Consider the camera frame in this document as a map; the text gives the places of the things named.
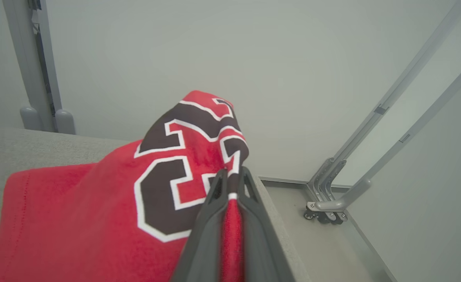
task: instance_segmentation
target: metal frame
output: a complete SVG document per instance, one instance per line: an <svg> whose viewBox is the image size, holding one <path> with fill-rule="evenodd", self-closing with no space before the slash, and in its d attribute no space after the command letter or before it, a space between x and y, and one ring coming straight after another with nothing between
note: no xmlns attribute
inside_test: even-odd
<svg viewBox="0 0 461 282"><path fill-rule="evenodd" d="M424 68L429 62L431 57L434 55L436 50L441 46L443 41L446 39L450 31L456 25L461 18L461 0L458 0L451 10L446 14L445 18L436 27L434 32L431 34L429 39L422 46L420 51L408 64L403 73L395 81L395 83L388 89L383 98L377 103L374 110L366 117L361 123L357 130L352 136L345 142L345 144L338 150L334 156L333 165L327 168L327 173L320 176L319 182L325 182L326 178L331 175L332 170L343 160L347 159L352 152L359 146L359 144L365 139L369 132L375 127L375 125L381 120L383 115L394 105L399 97L408 88L411 82L416 78L418 73ZM317 177L314 175L309 181L309 187L316 193L317 185L314 184L313 180Z"/></svg>
<svg viewBox="0 0 461 282"><path fill-rule="evenodd" d="M6 18L8 20L9 31L13 40L13 46L16 53L16 58L20 66L21 77L25 90L27 91L28 101L35 110L32 111L30 118L22 116L25 121L35 120L35 124L42 125L41 130L54 132L53 118L51 109L49 108L48 97L42 70L39 63L39 55L37 54L37 45L35 36L32 31L32 20L30 18L30 7L27 1L20 0L3 0Z"/></svg>
<svg viewBox="0 0 461 282"><path fill-rule="evenodd" d="M51 34L49 33L49 18L47 15L46 0L40 0L41 10L37 10L42 46L44 46L44 58L46 59L47 75L49 78L49 84L51 85L51 95L53 96L54 110L58 111L62 109L60 89L58 88L58 80L56 79L56 67L54 65L53 57L53 45L51 44Z"/></svg>
<svg viewBox="0 0 461 282"><path fill-rule="evenodd" d="M307 187L307 181L288 180L281 178L270 178L270 177L259 177L261 182L267 187L281 187L288 189L306 189L311 194L311 190ZM333 193L345 194L352 186L349 185L332 185L331 189Z"/></svg>
<svg viewBox="0 0 461 282"><path fill-rule="evenodd" d="M382 99L377 103L370 114L365 118L363 123L357 128L352 136L345 142L345 144L338 150L334 157L327 159L319 168L319 170L313 175L311 180L307 182L307 187L313 195L314 202L308 202L307 207L313 212L325 212L329 219L334 219L331 216L333 212L338 214L338 217L343 221L347 220L348 216L343 213L347 206L349 206L354 200L356 200L363 192L365 192L371 186L371 177L376 173L381 166L383 166L388 160L385 161L386 157L390 159L395 155L404 143L408 142L413 135L416 133L413 130L417 130L416 125L419 122L423 122L431 115L431 111L437 107L438 103L442 102L443 97L451 94L451 91L458 89L458 84L461 83L461 75L450 85L450 87L441 95L430 108L423 114L423 116L413 125L413 127L404 134L404 136L393 146L387 153L380 159L373 168L366 173L354 186L340 186L348 191L345 195L336 200L332 189L332 183L334 178L338 175L341 169L347 162L346 159L351 155L352 152L359 146L359 144L365 139L371 130L381 120L384 114L389 110L392 105L400 98L404 91L411 85L411 82L417 77L418 73L424 68L429 62L434 53L439 49L442 43L445 41L451 30L454 28L456 23L461 18L461 0L457 0L454 6L450 9L445 18L436 27L431 36L427 39L425 44L422 46L420 51L408 64L406 69L401 73L395 83L388 89ZM278 182L282 184L301 184L305 182L296 180L282 180L273 178L260 178L263 181Z"/></svg>
<svg viewBox="0 0 461 282"><path fill-rule="evenodd" d="M425 111L424 114L404 133L404 135L388 150L379 161L340 199L329 202L308 202L307 208L313 212L343 212L371 186L371 178L379 172L416 134L431 120L444 105L460 90L461 73L441 94L441 96Z"/></svg>

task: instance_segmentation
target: metal bracket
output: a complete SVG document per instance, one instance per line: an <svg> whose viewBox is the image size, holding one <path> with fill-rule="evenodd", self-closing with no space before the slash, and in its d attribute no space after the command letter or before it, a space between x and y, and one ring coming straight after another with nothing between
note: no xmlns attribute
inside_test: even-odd
<svg viewBox="0 0 461 282"><path fill-rule="evenodd" d="M344 159L343 161L336 164L335 168L333 168L333 170L329 173L327 178L319 186L319 190L321 191L321 193L323 193L323 195L329 201L335 201L336 200L336 198L333 195L333 192L331 191L331 184L332 184L334 178L338 175L338 173L340 173L342 168L345 166L345 164L347 164L346 159ZM341 220L347 221L347 216L345 216L345 213L337 212L336 214L338 215L338 218L340 218Z"/></svg>
<svg viewBox="0 0 461 282"><path fill-rule="evenodd" d="M387 107L386 109L384 109L381 106L382 106L382 104L378 105L378 107L373 112L375 112L377 114L381 114L383 116L390 107Z"/></svg>
<svg viewBox="0 0 461 282"><path fill-rule="evenodd" d="M370 187L371 180L362 178L340 199L327 202L307 202L307 208L313 212L343 212Z"/></svg>
<svg viewBox="0 0 461 282"><path fill-rule="evenodd" d="M311 190L311 193L313 194L314 196L314 199L318 202L321 202L321 201L324 201L324 200L327 200L329 201L329 198L326 197L326 199L323 198L323 193L321 193L319 191L319 180L321 179L321 177L329 170L329 168L331 167L331 165L333 164L334 162L334 157L331 157L329 159L327 159L323 165L319 168L319 170L316 172L316 174L314 175L313 177L313 185L312 187L310 185L307 185L307 187L309 187L309 189ZM331 221L335 221L336 220L336 216L331 213L331 212L327 212L326 213L326 216L327 218L329 218Z"/></svg>
<svg viewBox="0 0 461 282"><path fill-rule="evenodd" d="M334 162L334 157L327 159L323 163L323 165L318 169L316 174L312 177L311 181L309 182L309 183L313 183L313 185L312 186L309 184L307 185L316 201L323 201L323 196L321 195L319 191L319 180L324 175L324 173L326 173L326 171L333 164L333 162Z"/></svg>
<svg viewBox="0 0 461 282"><path fill-rule="evenodd" d="M335 168L331 171L328 177L318 186L318 189L325 195L326 199L329 201L334 201L336 198L333 196L331 191L331 184L334 178L340 173L342 168L347 164L347 160L339 162Z"/></svg>
<svg viewBox="0 0 461 282"><path fill-rule="evenodd" d="M411 134L406 134L406 136L399 139L399 142L404 143L410 136L411 136Z"/></svg>

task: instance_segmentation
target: gray table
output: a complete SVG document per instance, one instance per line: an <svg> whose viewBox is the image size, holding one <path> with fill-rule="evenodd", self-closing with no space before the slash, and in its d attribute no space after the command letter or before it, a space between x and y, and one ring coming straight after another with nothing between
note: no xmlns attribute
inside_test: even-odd
<svg viewBox="0 0 461 282"><path fill-rule="evenodd" d="M0 214L7 178L15 172L45 166L66 166L100 161L128 141L0 127ZM309 282L303 262L291 243L266 188L254 177L257 189L279 237L297 282Z"/></svg>

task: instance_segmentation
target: red fabric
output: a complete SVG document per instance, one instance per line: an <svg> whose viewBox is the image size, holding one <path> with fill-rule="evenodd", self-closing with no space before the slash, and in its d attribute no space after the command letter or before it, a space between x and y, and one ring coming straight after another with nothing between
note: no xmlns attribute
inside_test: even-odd
<svg viewBox="0 0 461 282"><path fill-rule="evenodd" d="M220 282L244 281L242 219L237 200L229 200L223 219Z"/></svg>
<svg viewBox="0 0 461 282"><path fill-rule="evenodd" d="M230 116L218 121L215 128L217 133L219 130L217 140L210 142L201 132L178 123L168 123L184 118L191 121L194 115L184 113L196 111L198 114L201 111L200 107L180 103L153 125L143 142L136 141L118 148L97 164L38 168L10 176L5 186L0 222L0 282L169 281L188 234L162 242L139 228L141 212L137 184L156 162L182 156L187 159L190 171L177 173L193 176L193 180L177 187L180 203L184 204L205 197L204 174L235 167L235 158L239 156L234 154L227 162L223 160L222 138L240 136L243 142L244 139L238 130L225 127L229 118L234 119L232 110L215 102L216 98L194 91L184 100L203 104L217 116L211 117L202 108L202 118L197 120L200 126L214 124L218 116ZM142 152L140 144L153 146L149 143L152 140L162 144L164 139L174 137L164 133L165 127L171 132L182 132L180 138L184 148ZM240 150L247 149L243 144ZM238 166L247 153L241 154ZM171 173L160 171L153 176L169 176ZM171 196L169 183L166 183L166 189L173 205L175 195ZM162 212L155 212L156 205L164 205L155 197L159 189L165 187L158 186L158 183L141 184L145 185L141 186L142 193L148 188L152 190L148 196L154 197L153 200L149 198L150 203L143 203L154 209L154 213L146 214L161 216L161 223L168 221L163 220ZM195 220L199 207L194 205L180 211L185 214L185 210L196 209ZM229 258L223 261L222 280L242 281L242 253L239 253L242 242L236 240L242 231L235 200L229 203L224 228L226 243L223 251L229 254Z"/></svg>

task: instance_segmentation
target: gray surface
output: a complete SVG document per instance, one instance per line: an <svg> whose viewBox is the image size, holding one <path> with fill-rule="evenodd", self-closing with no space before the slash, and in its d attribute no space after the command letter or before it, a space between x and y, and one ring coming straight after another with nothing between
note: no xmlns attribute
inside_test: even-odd
<svg viewBox="0 0 461 282"><path fill-rule="evenodd" d="M98 162L112 150L127 143L53 132L0 128L0 212L4 185L12 173L44 166ZM254 181L296 281L309 282L309 275L289 239L281 216L259 178L255 177Z"/></svg>
<svg viewBox="0 0 461 282"><path fill-rule="evenodd" d="M279 239L279 243L281 244L286 259L288 260L289 267L291 268L291 272L293 273L296 282L310 282L311 279L309 278L309 274L307 273L304 262L302 259L300 259L300 256L298 255L293 242L289 238L288 232L286 232L285 225L282 221L283 218L275 208L275 203L270 198L270 195L268 194L265 186L263 186L260 178L254 176L253 180L257 186L257 190L259 191L263 205L265 206L270 221L272 222L272 226L275 229L275 234Z"/></svg>
<svg viewBox="0 0 461 282"><path fill-rule="evenodd" d="M315 282L391 282L383 263L368 248L351 223L320 224L304 219L305 202L311 200L307 188L266 187L279 211L279 221L287 230L287 244L307 267Z"/></svg>

